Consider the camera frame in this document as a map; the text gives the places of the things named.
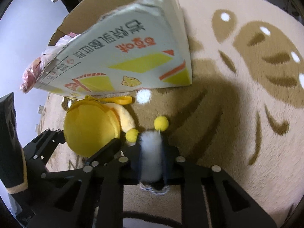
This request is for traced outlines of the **yellow plush toy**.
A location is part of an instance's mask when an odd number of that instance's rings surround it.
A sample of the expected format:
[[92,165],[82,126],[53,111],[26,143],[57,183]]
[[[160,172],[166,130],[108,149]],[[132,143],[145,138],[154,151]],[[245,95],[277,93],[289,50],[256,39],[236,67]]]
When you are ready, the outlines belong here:
[[94,98],[87,96],[71,104],[64,118],[63,133],[69,148],[89,158],[121,133],[131,131],[136,140],[135,120],[124,108],[133,102],[131,96]]

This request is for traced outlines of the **beige patterned fleece blanket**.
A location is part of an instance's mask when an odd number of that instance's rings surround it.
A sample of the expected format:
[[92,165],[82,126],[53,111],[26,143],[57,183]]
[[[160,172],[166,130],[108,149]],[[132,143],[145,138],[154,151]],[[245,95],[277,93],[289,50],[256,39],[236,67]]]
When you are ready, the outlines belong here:
[[158,115],[187,161],[221,166],[276,222],[303,197],[303,25],[264,0],[179,0],[193,83],[154,89],[129,112]]

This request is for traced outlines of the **white fluffy bee plush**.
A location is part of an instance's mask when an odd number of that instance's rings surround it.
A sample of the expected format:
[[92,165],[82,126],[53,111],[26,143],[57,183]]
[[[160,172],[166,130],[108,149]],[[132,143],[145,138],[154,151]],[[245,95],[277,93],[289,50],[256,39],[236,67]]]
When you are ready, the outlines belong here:
[[140,133],[137,129],[129,129],[126,140],[139,146],[139,159],[136,167],[139,186],[142,190],[157,196],[165,195],[169,186],[164,181],[164,140],[162,132],[169,127],[165,116],[154,120],[154,129]]

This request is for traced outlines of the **pink plush roll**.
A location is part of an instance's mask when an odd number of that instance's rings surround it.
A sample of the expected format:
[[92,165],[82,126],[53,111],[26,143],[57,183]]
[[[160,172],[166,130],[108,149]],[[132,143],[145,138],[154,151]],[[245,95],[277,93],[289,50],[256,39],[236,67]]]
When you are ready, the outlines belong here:
[[34,87],[38,77],[50,61],[52,61],[53,58],[55,58],[55,56],[76,37],[78,37],[78,34],[71,32],[68,35],[61,37],[55,45],[47,46],[44,51],[42,51],[41,55],[33,60],[26,70],[24,70],[20,91],[27,94]]

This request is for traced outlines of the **wall power socket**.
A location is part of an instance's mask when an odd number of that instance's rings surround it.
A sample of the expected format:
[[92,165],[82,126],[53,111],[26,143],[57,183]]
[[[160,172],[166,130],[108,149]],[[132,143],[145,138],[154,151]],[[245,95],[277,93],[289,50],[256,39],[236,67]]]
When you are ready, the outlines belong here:
[[42,115],[43,111],[44,111],[44,106],[39,105],[38,114]]

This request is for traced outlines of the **cardboard box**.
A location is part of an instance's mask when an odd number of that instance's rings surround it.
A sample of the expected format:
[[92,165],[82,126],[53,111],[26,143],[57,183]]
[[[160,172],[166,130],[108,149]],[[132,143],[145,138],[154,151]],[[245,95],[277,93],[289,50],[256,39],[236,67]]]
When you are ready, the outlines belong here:
[[49,45],[74,33],[35,87],[81,98],[188,86],[192,68],[178,0],[83,0]]

